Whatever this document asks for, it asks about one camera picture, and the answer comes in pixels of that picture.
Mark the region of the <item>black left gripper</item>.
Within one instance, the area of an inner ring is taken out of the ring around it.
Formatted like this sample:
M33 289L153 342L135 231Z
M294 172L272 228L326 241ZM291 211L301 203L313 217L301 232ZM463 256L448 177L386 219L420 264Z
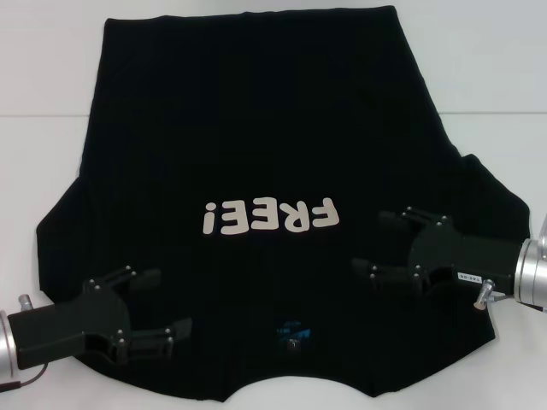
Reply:
M191 336L192 318L163 328L132 331L121 296L154 290L162 271L125 265L84 282L69 302L27 309L8 316L8 380L20 370L87 353L116 365L129 358L171 358L176 343Z

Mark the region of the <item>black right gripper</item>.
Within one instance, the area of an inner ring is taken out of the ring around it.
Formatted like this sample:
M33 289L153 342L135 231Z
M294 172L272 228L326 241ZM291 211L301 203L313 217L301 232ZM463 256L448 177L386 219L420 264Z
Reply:
M452 219L416 207L402 212L380 211L378 238L410 238L408 270L362 258L350 261L354 282L368 293L415 293L451 279L464 286L492 282L495 291L512 296L521 245L459 232Z

